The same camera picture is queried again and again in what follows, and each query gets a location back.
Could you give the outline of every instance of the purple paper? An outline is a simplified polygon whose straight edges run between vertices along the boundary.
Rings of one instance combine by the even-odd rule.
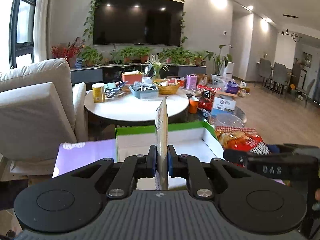
[[[116,139],[62,143],[59,146],[52,177],[57,177],[108,157],[117,162]]]

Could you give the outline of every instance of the white sofa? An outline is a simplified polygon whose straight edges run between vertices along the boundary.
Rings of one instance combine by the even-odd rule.
[[[65,59],[0,73],[0,154],[11,174],[52,174],[60,143],[88,141],[85,95]]]

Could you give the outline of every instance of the tv cabinet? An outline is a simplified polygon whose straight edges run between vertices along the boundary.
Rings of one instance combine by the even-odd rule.
[[[132,63],[132,64],[112,64],[112,65],[102,65],[99,67],[83,67],[83,68],[71,68],[71,82],[72,84],[77,84],[84,82],[87,84],[89,89],[91,84],[103,82],[117,82],[121,80],[122,72],[124,71],[134,71],[139,70],[144,72],[147,64]],[[196,66],[196,65],[173,65],[168,64],[169,71],[161,70],[161,78],[167,78],[170,76],[186,77],[189,74],[194,73],[206,73],[206,66]]]

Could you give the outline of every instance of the wicker basket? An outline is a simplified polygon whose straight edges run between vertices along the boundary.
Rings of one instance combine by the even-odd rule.
[[[161,83],[161,82],[164,82],[164,81],[165,81],[165,79],[156,79],[156,80],[154,80],[154,82],[158,82],[158,83]],[[165,87],[165,86],[159,86],[157,84],[156,84],[156,86],[159,89],[159,94],[160,95],[174,95],[178,91],[178,89],[180,87],[180,86],[167,86],[167,87]]]

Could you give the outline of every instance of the hanging vine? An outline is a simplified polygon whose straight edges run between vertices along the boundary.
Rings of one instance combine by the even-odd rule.
[[[89,10],[89,16],[87,17],[84,26],[86,26],[87,28],[84,30],[83,32],[83,42],[85,42],[85,38],[87,37],[87,39],[89,40],[91,38],[91,36],[93,35],[93,20],[94,20],[94,13],[95,13],[95,9],[99,7],[100,5],[100,1],[101,0],[90,0],[90,10]],[[173,0],[173,1],[180,1],[180,2],[185,2],[185,0]],[[182,44],[188,39],[186,36],[183,36],[184,34],[184,19],[183,17],[185,16],[186,12],[182,13],[182,19],[181,19],[181,41],[180,41],[180,45],[182,46]]]

